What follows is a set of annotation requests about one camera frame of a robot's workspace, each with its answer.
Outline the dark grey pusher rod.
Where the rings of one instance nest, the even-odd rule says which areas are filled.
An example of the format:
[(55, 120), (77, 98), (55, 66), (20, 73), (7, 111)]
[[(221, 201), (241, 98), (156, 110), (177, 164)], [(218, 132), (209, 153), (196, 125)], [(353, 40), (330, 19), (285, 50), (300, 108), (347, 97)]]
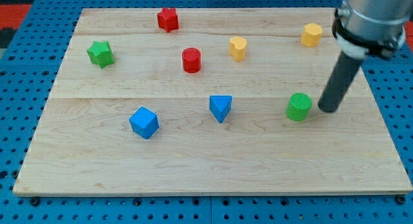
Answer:
[(333, 113), (339, 108), (362, 62), (363, 60), (354, 59), (344, 52), (340, 53), (327, 85), (318, 101), (317, 105), (320, 110), (326, 113)]

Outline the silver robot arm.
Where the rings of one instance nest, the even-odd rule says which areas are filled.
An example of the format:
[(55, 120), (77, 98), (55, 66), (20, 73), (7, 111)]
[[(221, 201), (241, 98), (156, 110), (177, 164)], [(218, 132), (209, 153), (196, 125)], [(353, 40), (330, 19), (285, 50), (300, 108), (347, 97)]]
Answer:
[(411, 19), (412, 0), (343, 0), (332, 23), (341, 52), (318, 101), (319, 109), (333, 113), (339, 108), (368, 56), (391, 59), (404, 44), (404, 25)]

